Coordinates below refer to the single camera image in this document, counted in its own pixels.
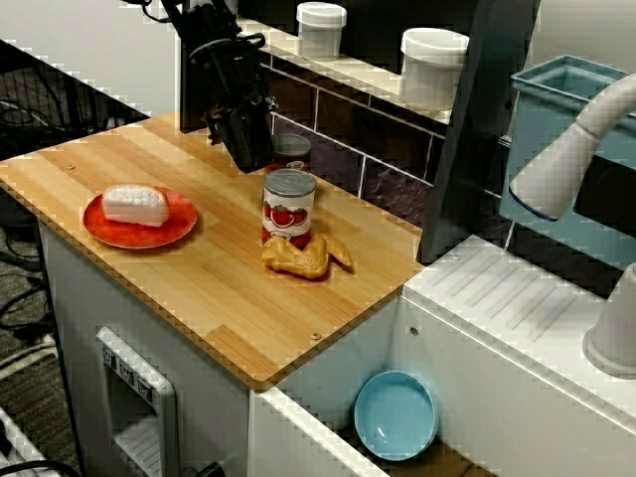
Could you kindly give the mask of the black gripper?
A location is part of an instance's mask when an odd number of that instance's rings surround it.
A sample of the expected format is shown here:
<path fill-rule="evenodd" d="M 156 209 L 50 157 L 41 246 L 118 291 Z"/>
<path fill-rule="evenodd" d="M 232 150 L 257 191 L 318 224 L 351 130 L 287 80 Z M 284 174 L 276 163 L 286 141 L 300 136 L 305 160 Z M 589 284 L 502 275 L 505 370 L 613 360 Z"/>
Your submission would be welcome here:
<path fill-rule="evenodd" d="M 276 98 L 257 58 L 265 46 L 261 33 L 212 40 L 189 54 L 204 74 L 211 105 L 205 113 L 214 144 L 225 142 L 242 172 L 253 172 L 273 161 L 266 116 Z"/>

